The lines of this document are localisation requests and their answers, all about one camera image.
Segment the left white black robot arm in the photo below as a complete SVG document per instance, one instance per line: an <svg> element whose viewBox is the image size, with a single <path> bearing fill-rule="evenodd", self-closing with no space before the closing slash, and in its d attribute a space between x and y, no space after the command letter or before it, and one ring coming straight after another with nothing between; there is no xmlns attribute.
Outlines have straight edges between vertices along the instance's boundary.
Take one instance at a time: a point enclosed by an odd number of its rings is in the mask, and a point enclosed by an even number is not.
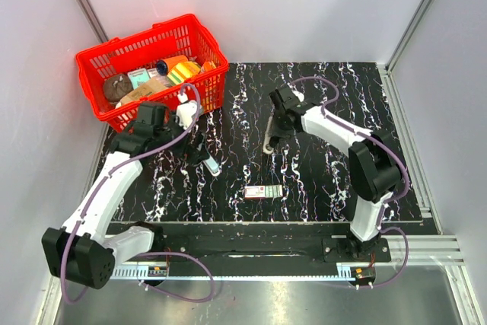
<svg viewBox="0 0 487 325"><path fill-rule="evenodd" d="M41 244L50 274L89 288L103 288L114 269L139 255L158 260L165 250L164 232L142 221L111 238L107 229L127 190L142 173L150 154L159 149L200 163L208 157L199 136L188 143L200 114L195 100L175 111L155 102L142 103L137 117L112 140L100 175L61 228L47 228Z"/></svg>

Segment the white black large stapler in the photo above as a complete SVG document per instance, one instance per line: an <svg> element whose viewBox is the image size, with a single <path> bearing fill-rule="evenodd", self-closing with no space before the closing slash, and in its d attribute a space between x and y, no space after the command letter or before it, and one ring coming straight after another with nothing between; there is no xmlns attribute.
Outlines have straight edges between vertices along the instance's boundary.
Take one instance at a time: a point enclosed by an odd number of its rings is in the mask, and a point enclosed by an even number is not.
<svg viewBox="0 0 487 325"><path fill-rule="evenodd" d="M269 117L268 122L266 124L266 130L264 133L263 139L263 153L266 155L270 155L274 152L274 148L271 146L271 129L272 129L272 116Z"/></svg>

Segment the light blue small stapler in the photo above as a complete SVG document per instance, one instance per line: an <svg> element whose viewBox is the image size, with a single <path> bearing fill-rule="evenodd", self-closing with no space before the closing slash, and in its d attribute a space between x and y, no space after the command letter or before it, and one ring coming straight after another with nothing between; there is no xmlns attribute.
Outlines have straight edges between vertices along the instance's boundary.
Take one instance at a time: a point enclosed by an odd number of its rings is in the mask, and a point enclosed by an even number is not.
<svg viewBox="0 0 487 325"><path fill-rule="evenodd" d="M217 177L220 174L220 166L212 156L206 158L202 163L213 177Z"/></svg>

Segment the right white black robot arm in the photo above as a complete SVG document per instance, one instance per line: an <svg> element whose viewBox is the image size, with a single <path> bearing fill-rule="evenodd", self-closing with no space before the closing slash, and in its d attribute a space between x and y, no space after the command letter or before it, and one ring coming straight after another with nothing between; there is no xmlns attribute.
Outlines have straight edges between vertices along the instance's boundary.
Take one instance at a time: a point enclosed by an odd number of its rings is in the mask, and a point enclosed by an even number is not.
<svg viewBox="0 0 487 325"><path fill-rule="evenodd" d="M289 86L275 89L269 97L274 110L266 127L264 153L272 154L283 139L306 133L331 144L348 158L357 202L341 250L353 260L365 260L380 240L385 204L408 178L404 163L390 147L392 135L383 129L371 131L349 123Z"/></svg>

